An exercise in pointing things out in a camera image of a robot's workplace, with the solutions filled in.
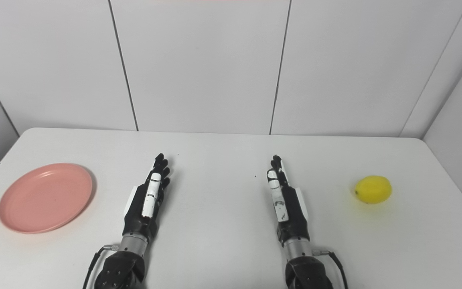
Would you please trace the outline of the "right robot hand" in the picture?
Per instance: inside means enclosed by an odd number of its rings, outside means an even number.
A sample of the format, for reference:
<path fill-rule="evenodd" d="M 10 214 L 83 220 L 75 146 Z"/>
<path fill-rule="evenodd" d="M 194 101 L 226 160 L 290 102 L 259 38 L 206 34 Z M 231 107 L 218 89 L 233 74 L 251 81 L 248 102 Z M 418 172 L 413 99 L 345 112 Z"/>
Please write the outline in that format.
<path fill-rule="evenodd" d="M 289 184 L 282 159 L 274 155 L 267 171 L 267 182 L 271 188 L 273 207 L 278 226 L 276 234 L 282 247 L 292 238 L 310 240 L 308 222 L 303 212 L 297 190 Z"/>

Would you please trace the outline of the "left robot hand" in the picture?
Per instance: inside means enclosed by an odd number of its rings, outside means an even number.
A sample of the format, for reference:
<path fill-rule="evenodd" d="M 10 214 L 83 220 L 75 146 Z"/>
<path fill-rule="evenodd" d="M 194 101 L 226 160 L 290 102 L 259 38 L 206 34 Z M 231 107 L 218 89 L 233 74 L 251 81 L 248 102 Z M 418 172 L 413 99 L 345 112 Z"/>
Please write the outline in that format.
<path fill-rule="evenodd" d="M 124 216 L 123 235 L 143 236 L 151 242 L 158 232 L 156 219 L 170 183 L 170 168 L 165 155 L 156 156 L 145 183 L 136 189 L 130 207 Z"/>

